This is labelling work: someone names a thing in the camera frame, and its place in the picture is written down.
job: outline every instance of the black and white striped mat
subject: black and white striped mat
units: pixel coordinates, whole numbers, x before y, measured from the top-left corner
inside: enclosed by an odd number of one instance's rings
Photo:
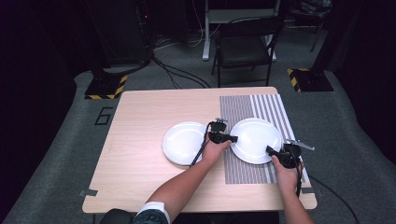
[[[220,96],[220,114],[227,119],[226,133],[242,119],[265,119],[282,133],[285,139],[295,139],[289,119],[279,94]],[[240,160],[230,149],[225,150],[226,184],[270,184],[276,183],[276,173],[271,162],[250,164]],[[306,170],[303,170],[303,182],[308,182]]]

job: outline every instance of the table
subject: table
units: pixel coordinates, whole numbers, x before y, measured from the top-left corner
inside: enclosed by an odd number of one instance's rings
[[[276,0],[274,8],[261,8],[261,9],[209,9],[208,0],[205,0],[205,44],[202,59],[209,60],[210,51],[210,30],[209,23],[227,23],[245,17],[264,17],[276,16],[279,10],[280,0]]]
[[[277,94],[273,87],[126,91],[122,94],[90,189],[85,213],[112,208],[137,212],[163,182],[187,167],[163,155],[166,132],[183,121],[207,124],[220,116],[220,96]],[[309,182],[304,188],[311,187]],[[302,194],[306,209],[317,206],[315,194]],[[276,184],[225,184],[224,158],[209,172],[183,212],[282,210]]]

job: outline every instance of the white plate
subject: white plate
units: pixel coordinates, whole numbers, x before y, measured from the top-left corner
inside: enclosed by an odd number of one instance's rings
[[[190,165],[201,148],[205,130],[206,126],[193,121],[181,122],[172,127],[163,139],[165,157],[178,165]]]
[[[270,146],[275,151],[282,147],[283,138],[277,128],[264,119],[243,119],[239,121],[230,135],[238,136],[238,141],[231,144],[233,153],[253,164],[263,164],[271,160],[265,149]]]

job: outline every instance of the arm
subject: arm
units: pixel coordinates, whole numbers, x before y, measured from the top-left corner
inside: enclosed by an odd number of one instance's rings
[[[198,189],[209,170],[219,160],[223,149],[230,144],[231,141],[215,144],[209,140],[205,146],[202,159],[188,170],[162,184],[149,197],[147,203],[164,203],[165,210],[172,223]]]
[[[314,220],[308,215],[295,192],[297,187],[297,170],[286,169],[280,164],[276,156],[272,157],[272,161],[276,169],[276,177],[287,223],[314,223]]]

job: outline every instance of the person's right hand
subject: person's right hand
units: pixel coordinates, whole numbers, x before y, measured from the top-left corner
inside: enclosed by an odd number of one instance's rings
[[[205,149],[202,153],[202,161],[207,161],[212,166],[216,161],[219,160],[222,152],[225,148],[229,147],[231,141],[228,140],[226,142],[216,144],[209,140],[209,136],[206,136],[206,145]]]
[[[297,169],[287,169],[285,168],[277,158],[277,156],[272,156],[272,161],[276,169],[276,178],[279,189],[283,193],[293,193],[295,194],[297,188]],[[303,170],[303,165],[300,163],[300,172]]]

